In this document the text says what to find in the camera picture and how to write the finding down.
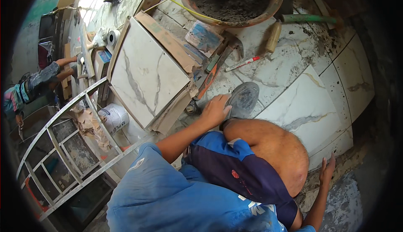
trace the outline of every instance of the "hand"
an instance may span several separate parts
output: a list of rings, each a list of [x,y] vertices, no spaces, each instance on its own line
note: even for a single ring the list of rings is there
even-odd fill
[[[319,181],[321,186],[329,187],[332,175],[335,170],[336,159],[335,154],[332,152],[329,165],[326,167],[326,158],[322,160],[322,167],[320,168]]]
[[[19,114],[15,115],[15,121],[17,122],[17,125],[22,129],[24,126],[24,121],[21,115]]]
[[[204,107],[203,113],[198,120],[199,123],[202,123],[208,130],[221,124],[232,108],[232,106],[224,108],[228,99],[229,95],[216,95],[213,97]]]

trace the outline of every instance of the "person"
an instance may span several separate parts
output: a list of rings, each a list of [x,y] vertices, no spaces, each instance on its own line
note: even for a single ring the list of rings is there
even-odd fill
[[[57,84],[69,75],[73,75],[77,78],[76,65],[60,72],[61,68],[74,62],[77,62],[77,56],[58,59],[43,70],[31,74],[25,81],[22,81],[22,83],[7,89],[3,98],[3,108],[6,115],[15,116],[18,126],[22,127],[24,122],[21,111],[25,104],[31,103],[48,91],[53,91]]]
[[[306,151],[300,151],[302,144],[295,136],[267,121],[233,118],[250,113],[257,99],[248,95],[256,95],[255,90],[250,84],[235,89],[228,105],[228,95],[217,95],[188,127],[155,144],[141,145],[108,202],[110,230],[318,231],[335,169],[334,154],[328,166],[325,158],[322,161],[319,193],[310,212],[303,219],[296,210],[297,222],[287,229],[276,203],[294,202],[288,196],[302,189]],[[209,132],[218,125],[223,133]],[[176,171],[170,163],[181,153],[182,167]]]

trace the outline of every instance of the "cement mixer bowl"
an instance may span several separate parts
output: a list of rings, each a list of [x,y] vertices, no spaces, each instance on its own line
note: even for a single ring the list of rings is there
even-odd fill
[[[270,0],[269,5],[266,8],[266,10],[258,17],[247,20],[247,21],[240,21],[240,22],[229,22],[229,21],[214,21],[209,18],[204,18],[201,17],[197,14],[190,13],[191,15],[194,16],[194,18],[198,19],[199,21],[202,21],[204,23],[207,23],[209,25],[213,26],[223,26],[226,28],[234,28],[234,27],[250,27],[255,24],[259,24],[268,18],[272,17],[277,10],[280,8],[281,4],[283,3],[283,0]],[[195,0],[182,0],[182,4],[184,7],[193,10],[197,13],[203,14],[200,9],[197,7]]]

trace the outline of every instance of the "green pipe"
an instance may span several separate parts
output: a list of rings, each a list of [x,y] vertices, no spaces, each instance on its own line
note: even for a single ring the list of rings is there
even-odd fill
[[[330,16],[321,16],[321,15],[313,15],[313,14],[283,14],[281,15],[282,22],[306,22],[306,21],[315,21],[315,22],[326,22],[336,24],[336,18]]]

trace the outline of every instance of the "tape roll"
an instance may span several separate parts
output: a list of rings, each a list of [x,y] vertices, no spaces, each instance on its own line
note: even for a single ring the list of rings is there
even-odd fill
[[[120,36],[119,30],[111,30],[108,33],[108,44],[112,47],[115,47],[116,43],[118,42]]]

